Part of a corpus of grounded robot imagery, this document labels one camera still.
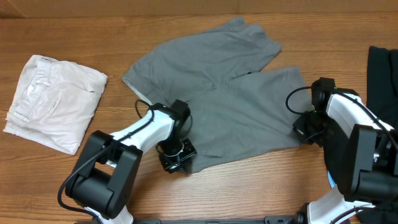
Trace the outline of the grey shorts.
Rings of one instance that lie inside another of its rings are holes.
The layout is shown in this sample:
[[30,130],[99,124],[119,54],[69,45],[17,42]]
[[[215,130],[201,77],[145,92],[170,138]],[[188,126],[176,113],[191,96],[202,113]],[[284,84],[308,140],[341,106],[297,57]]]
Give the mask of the grey shorts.
[[235,17],[158,45],[123,82],[149,103],[187,103],[193,119],[184,130],[197,150],[190,170],[199,172],[300,145],[293,123],[311,102],[298,67],[266,71],[281,49],[261,26]]

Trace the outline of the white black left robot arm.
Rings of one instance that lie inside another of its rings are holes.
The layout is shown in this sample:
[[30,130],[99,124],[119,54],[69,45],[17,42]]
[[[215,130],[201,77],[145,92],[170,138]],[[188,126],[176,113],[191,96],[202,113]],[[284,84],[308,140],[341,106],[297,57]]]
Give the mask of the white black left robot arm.
[[142,156],[155,148],[166,172],[186,170],[197,153],[181,133],[191,117],[188,104],[175,100],[149,105],[145,116],[118,132],[93,132],[58,191],[59,205],[90,215],[92,223],[133,223],[127,203]]

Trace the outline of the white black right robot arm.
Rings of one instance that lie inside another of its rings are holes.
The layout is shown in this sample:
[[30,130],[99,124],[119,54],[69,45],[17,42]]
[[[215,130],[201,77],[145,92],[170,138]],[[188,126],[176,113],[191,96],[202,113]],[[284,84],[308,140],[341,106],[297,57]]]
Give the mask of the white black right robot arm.
[[397,215],[397,130],[332,78],[319,78],[309,90],[313,110],[299,112],[293,130],[301,143],[323,148],[335,186],[291,222],[342,223],[365,211]]

